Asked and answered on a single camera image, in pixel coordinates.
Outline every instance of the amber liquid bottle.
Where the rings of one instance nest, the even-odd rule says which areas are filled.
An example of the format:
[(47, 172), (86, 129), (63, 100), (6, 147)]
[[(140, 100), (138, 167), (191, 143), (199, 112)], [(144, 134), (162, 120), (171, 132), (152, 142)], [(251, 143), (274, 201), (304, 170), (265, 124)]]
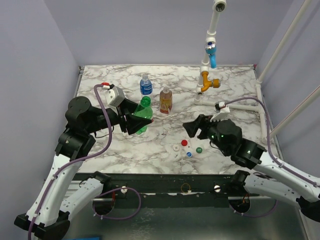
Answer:
[(160, 92), (160, 112), (169, 114), (172, 109), (172, 91), (165, 86)]

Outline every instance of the faucet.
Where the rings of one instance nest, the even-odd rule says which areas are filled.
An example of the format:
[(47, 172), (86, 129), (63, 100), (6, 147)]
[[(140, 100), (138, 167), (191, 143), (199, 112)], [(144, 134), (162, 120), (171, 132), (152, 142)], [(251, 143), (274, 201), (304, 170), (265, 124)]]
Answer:
[(217, 62), (216, 62), (216, 43), (214, 41), (209, 41), (206, 43), (204, 46), (205, 52), (209, 55), (210, 59), (210, 66), (212, 69), (215, 69), (217, 67)]

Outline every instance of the floor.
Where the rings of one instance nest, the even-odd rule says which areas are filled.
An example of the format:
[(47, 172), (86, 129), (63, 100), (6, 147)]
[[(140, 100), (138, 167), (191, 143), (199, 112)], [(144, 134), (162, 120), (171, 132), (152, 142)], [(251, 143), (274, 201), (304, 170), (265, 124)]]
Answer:
[[(92, 173), (142, 173), (142, 174), (234, 174), (242, 169), (224, 157), (219, 150), (210, 147), (208, 140), (189, 138), (182, 124), (194, 120), (199, 114), (212, 115), (212, 106), (199, 106), (193, 103), (195, 88), (199, 77), (199, 67), (195, 66), (163, 66), (163, 65), (116, 65), (86, 66), (78, 89), (78, 96), (90, 99), (93, 106), (98, 107), (93, 86), (102, 82), (112, 83), (123, 89), (126, 97), (139, 102), (141, 99), (139, 82), (143, 73), (147, 73), (152, 81), (152, 109), (154, 122), (142, 135), (122, 133), (115, 126), (112, 143), (105, 154), (83, 163), (79, 172)], [(256, 96), (256, 76), (250, 66), (218, 67), (210, 70), (209, 78), (219, 78), (221, 87), (205, 92), (205, 100), (229, 101), (242, 96)], [(173, 92), (173, 108), (169, 115), (160, 113), (159, 93), (163, 87)], [(105, 97), (100, 91), (102, 101)], [(242, 104), (255, 105), (252, 100)], [(261, 127), (259, 115), (252, 111), (231, 109), (229, 118), (242, 128), (243, 137), (261, 145)], [(108, 130), (98, 132), (103, 136)], [(183, 147), (181, 141), (186, 139), (188, 146)], [(91, 154), (100, 151), (107, 143), (107, 137), (98, 138)], [(174, 151), (173, 145), (180, 150)], [(201, 147), (202, 153), (196, 153)]]

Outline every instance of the gray wall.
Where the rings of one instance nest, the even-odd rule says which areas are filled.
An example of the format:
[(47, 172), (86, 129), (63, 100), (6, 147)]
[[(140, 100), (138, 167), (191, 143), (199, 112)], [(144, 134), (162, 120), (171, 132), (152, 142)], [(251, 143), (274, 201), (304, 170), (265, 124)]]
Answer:
[(43, 0), (2, 3), (0, 33), (0, 239), (23, 240), (79, 70)]
[[(257, 64), (293, 0), (227, 0), (218, 64)], [(198, 65), (213, 0), (45, 0), (80, 65)]]
[[(260, 74), (303, 0), (295, 0), (257, 66)], [(313, 0), (305, 16), (267, 74), (262, 92), (273, 125), (279, 124), (320, 85), (320, 0)], [(277, 136), (283, 157), (293, 166), (320, 177), (320, 98)], [(319, 239), (320, 224), (309, 221)]]

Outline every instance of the blue bottle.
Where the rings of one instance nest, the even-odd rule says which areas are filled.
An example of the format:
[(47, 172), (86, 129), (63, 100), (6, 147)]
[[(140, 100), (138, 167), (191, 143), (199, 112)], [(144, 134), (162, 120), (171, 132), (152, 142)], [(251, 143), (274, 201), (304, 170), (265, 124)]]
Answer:
[(144, 73), (140, 81), (140, 92), (142, 97), (149, 97), (152, 101), (152, 83), (148, 77), (148, 74)]

